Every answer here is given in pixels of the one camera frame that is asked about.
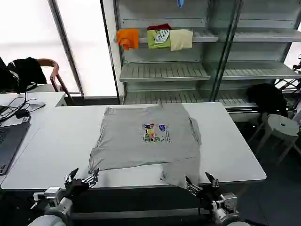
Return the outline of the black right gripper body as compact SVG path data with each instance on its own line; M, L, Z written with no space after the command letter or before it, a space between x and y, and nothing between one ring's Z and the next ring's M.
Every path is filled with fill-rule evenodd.
M221 190L219 186L204 185L197 193L199 198L200 207L204 209L212 209L212 202L221 199Z

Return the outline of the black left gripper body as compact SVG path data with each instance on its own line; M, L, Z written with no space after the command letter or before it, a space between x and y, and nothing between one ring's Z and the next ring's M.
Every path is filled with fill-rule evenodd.
M89 189L89 184L87 182L83 182L81 179L72 179L71 181L65 181L65 192L63 194L64 197L73 197L78 196L82 192Z

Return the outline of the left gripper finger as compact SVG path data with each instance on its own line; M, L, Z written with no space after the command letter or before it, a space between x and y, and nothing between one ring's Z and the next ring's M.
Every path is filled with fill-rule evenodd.
M82 185L87 188L94 187L98 182L99 168L95 169L93 174L81 180Z
M65 187L77 186L79 184L79 180L77 178L75 178L78 170L79 170L79 168L76 168L64 177Z

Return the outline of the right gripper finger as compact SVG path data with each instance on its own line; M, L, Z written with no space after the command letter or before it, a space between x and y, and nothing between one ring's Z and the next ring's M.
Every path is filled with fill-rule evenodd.
M185 179L186 179L186 187L187 187L186 189L194 196L199 196L200 193L203 191L203 188L193 184L188 176L185 176Z
M206 185L206 188L213 188L213 189L218 189L219 186L219 179L215 179L213 175L211 175L208 172L205 172L206 177L209 180L209 184Z

